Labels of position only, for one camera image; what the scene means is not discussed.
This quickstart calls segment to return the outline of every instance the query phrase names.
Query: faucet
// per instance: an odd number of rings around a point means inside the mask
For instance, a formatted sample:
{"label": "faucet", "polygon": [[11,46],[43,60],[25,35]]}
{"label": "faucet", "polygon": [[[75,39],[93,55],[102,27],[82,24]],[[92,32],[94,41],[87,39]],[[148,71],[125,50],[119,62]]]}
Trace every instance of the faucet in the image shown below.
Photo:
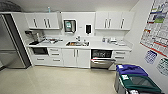
{"label": "faucet", "polygon": [[80,41],[80,36],[78,36],[76,39],[77,39],[77,40],[78,40],[78,42],[79,42],[79,41]]}

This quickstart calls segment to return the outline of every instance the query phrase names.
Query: kitchen appliance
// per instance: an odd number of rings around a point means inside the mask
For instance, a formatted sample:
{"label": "kitchen appliance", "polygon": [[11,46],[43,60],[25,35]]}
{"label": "kitchen appliance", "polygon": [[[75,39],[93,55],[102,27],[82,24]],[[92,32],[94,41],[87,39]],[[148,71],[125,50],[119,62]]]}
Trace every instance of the kitchen appliance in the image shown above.
{"label": "kitchen appliance", "polygon": [[46,47],[32,47],[32,50],[35,55],[48,55]]}
{"label": "kitchen appliance", "polygon": [[91,58],[111,58],[112,50],[92,49]]}
{"label": "kitchen appliance", "polygon": [[28,37],[33,38],[34,41],[41,42],[42,37],[44,38],[44,33],[41,30],[26,30],[25,34]]}
{"label": "kitchen appliance", "polygon": [[0,14],[0,61],[7,68],[28,68],[31,65],[10,14]]}
{"label": "kitchen appliance", "polygon": [[112,50],[91,50],[91,68],[108,69],[115,60],[112,57]]}

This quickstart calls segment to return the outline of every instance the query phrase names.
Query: ceiling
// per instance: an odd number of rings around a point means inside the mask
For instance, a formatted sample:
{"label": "ceiling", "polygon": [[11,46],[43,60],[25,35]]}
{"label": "ceiling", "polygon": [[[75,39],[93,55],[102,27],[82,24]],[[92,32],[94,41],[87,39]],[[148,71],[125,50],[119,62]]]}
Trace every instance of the ceiling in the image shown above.
{"label": "ceiling", "polygon": [[129,11],[139,0],[10,0],[24,11]]}

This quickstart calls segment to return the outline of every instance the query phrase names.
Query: upper cabinet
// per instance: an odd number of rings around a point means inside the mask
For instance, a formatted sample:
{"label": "upper cabinet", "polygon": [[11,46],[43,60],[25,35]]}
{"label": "upper cabinet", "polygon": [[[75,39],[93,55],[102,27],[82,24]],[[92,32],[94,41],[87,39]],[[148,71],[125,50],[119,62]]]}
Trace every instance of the upper cabinet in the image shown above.
{"label": "upper cabinet", "polygon": [[61,13],[25,13],[30,29],[61,29]]}
{"label": "upper cabinet", "polygon": [[130,30],[133,12],[96,12],[95,29]]}

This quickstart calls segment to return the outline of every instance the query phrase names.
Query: refrigerator handle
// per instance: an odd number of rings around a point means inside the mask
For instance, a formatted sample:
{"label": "refrigerator handle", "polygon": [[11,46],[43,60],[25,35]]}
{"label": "refrigerator handle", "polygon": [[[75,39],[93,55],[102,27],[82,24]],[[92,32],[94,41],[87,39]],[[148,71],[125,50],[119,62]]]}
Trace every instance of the refrigerator handle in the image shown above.
{"label": "refrigerator handle", "polygon": [[7,24],[6,20],[5,20],[4,15],[1,15],[1,16],[2,16],[2,19],[3,19],[4,23],[5,23],[6,28],[7,28],[7,30],[8,30],[8,33],[9,33],[11,39],[12,39],[12,42],[13,42],[13,44],[14,44],[15,49],[16,49],[16,50],[19,50],[18,47],[17,47],[17,45],[16,45],[16,43],[15,43],[15,41],[14,41],[14,38],[13,38],[11,32],[10,32],[10,29],[9,29],[9,27],[8,27],[8,24]]}

